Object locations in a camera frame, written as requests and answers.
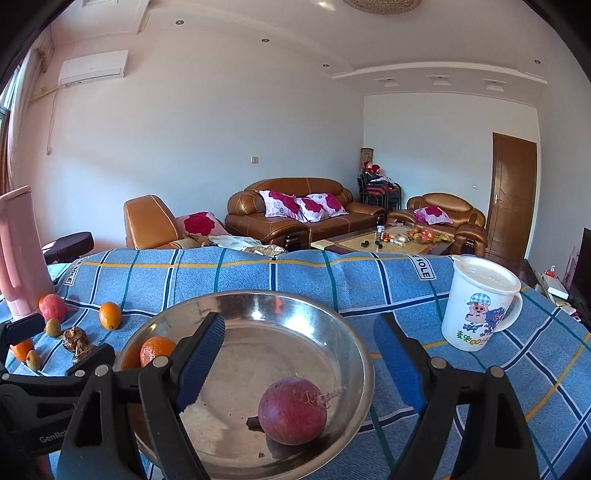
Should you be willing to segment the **mandarin with stem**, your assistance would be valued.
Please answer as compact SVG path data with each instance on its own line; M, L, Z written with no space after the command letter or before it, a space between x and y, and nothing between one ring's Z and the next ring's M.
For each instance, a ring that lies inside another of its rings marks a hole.
M175 347L176 343L167 337L153 336L148 338L140 348L140 366L147 366L158 356L169 356Z

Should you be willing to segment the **red pomegranate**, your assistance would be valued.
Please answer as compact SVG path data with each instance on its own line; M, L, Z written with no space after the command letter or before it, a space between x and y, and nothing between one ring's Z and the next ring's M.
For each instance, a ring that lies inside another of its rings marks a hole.
M75 307L68 306L57 294L47 294L38 303L38 308L45 322L56 320L63 323L69 314L76 311Z

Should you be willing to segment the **dark brown mangosteen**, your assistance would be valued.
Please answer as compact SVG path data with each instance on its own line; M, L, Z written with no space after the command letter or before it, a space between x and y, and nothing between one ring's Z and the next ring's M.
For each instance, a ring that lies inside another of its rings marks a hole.
M73 361L82 360L91 354L95 346L89 343L86 332L79 327L71 327L62 334L63 347L73 354Z

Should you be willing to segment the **dark padded stool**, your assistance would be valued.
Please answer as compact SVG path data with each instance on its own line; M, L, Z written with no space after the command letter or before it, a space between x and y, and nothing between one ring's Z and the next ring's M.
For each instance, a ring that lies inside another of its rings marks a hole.
M47 265L70 263L85 256L94 249L94 239L90 232L78 232L60 237L42 247Z

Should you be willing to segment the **wooden coffee table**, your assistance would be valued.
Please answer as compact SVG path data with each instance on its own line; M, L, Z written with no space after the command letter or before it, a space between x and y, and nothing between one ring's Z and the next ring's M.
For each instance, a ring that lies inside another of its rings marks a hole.
M394 224L318 240L311 243L311 248L339 254L446 255L453 244L452 234L439 233L427 227Z

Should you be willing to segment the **green kiwi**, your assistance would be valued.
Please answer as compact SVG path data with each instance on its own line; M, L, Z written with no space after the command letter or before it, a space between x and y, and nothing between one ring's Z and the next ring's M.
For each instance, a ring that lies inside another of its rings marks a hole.
M58 338L61 336L61 324L58 319L49 319L45 325L45 332L51 338Z
M38 371L41 368L41 358L38 352L31 349L25 359L26 366L32 371Z

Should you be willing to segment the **white cartoon pig mug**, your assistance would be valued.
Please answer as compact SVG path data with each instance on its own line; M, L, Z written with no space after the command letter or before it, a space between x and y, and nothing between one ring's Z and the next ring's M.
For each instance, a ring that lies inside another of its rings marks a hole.
M523 308L521 282L509 269L485 258L454 255L452 260L442 334L455 348L476 352L518 319Z

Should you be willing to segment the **large orange mandarin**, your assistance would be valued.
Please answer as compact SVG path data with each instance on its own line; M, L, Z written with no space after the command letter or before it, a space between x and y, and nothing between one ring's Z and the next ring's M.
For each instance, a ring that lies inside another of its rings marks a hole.
M16 345L11 345L10 350L15 359L19 362L25 362L28 353L34 349L34 343L31 339L26 339Z

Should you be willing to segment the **window with metal frame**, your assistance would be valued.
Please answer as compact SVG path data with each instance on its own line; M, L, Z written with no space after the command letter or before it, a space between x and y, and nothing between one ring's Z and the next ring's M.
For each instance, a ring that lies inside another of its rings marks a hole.
M21 67L17 66L7 85L1 93L0 100L0 194L3 195L9 190L9 174L8 174L8 127L10 120L10 108L13 104L15 91L18 83L18 76Z

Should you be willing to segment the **smooth oval orange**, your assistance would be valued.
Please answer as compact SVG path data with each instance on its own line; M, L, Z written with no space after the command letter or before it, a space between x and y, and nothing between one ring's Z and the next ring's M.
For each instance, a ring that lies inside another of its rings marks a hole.
M122 313L120 307L113 302L105 302L99 308L99 322L105 330L116 330L120 327Z

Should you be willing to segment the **blue plaid tablecloth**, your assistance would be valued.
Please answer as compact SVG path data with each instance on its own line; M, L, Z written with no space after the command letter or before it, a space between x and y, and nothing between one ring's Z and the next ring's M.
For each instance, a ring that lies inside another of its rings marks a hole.
M96 344L121 349L161 310L187 299L229 290L272 290L301 295L348 320L377 354L373 324L391 312L405 333L433 356L482 371L502 367L519 398L534 437L540 474L562 477L577 458L587 458L590 437L590 335L533 289L522 292L518 320L476 353L449 345L441 332L453 267L447 257L318 250L270 259L205 247L191 250L114 249L49 269L55 290L76 308L68 324ZM121 325L105 330L99 308L120 307Z

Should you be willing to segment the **white red floral pillow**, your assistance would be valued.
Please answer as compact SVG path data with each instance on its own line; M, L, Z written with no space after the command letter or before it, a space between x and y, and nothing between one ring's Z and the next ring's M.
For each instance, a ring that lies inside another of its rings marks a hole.
M304 223L305 218L294 195L287 195L274 190L259 190L263 198L266 218L286 218Z

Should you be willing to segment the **pink thermos jug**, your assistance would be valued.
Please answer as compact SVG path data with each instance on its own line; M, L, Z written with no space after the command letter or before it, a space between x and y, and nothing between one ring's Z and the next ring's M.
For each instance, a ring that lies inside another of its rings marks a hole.
M29 185L1 196L1 293L14 320L38 311L54 292L42 253Z

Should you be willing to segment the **steel round plate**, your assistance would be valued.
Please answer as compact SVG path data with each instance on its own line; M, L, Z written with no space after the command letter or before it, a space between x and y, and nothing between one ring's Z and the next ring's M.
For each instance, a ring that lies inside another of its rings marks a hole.
M321 469L356 436L370 409L375 372L368 349L334 310L294 294L232 291L170 307L145 322L118 354L118 370L135 368L152 336L179 341L208 313L225 321L225 338L197 402L180 418L213 479L300 479ZM331 400L325 430L298 447L250 431L267 387L304 378Z

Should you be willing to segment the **brown leather three-seat sofa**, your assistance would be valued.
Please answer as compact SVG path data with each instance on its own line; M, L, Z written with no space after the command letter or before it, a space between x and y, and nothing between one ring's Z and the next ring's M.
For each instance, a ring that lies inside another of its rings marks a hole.
M261 180L233 195L224 224L232 234L290 250L385 220L383 208L356 202L335 180L294 177Z

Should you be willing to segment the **brown wooden door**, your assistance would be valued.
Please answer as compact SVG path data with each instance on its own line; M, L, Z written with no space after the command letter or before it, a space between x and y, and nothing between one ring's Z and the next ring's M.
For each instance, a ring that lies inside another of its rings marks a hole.
M525 259L536 184L537 144L494 133L487 257L512 271Z

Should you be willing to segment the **black stacked chairs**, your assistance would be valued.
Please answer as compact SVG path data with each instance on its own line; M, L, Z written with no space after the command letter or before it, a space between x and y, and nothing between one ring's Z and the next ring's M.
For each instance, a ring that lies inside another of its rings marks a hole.
M363 172L356 177L360 201L363 204L381 207L386 212L398 210L402 207L402 188L398 183L388 179L378 178Z

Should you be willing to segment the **white air conditioner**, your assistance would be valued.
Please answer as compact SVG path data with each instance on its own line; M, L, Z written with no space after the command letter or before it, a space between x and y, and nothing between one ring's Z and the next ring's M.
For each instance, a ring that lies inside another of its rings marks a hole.
M122 78L125 74L128 55L128 50L118 50L66 60L60 69L58 85L68 87L81 83Z

